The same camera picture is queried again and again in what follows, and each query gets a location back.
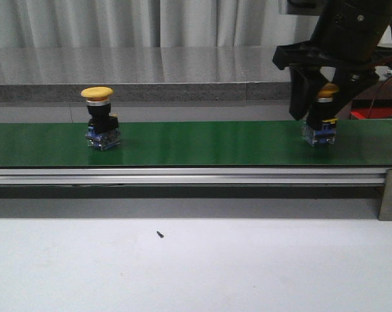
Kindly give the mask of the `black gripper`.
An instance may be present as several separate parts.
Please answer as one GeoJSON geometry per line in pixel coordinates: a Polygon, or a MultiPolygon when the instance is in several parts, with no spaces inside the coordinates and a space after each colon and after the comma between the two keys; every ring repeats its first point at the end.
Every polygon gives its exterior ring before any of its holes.
{"type": "Polygon", "coordinates": [[[276,47],[272,62],[283,70],[289,67],[291,101],[289,113],[301,120],[328,82],[321,67],[337,68],[332,79],[330,116],[335,117],[352,99],[379,81],[375,67],[392,68],[392,48],[376,47],[368,61],[358,62],[325,53],[310,41],[276,47]]]}

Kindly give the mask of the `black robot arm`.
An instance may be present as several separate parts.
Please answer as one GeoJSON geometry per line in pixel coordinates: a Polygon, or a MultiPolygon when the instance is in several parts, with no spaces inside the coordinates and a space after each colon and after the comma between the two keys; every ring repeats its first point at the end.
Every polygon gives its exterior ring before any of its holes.
{"type": "Polygon", "coordinates": [[[376,67],[392,68],[392,48],[378,44],[392,21],[392,1],[328,1],[311,38],[279,45],[273,63],[290,69],[291,116],[321,121],[375,85],[376,67]]]}

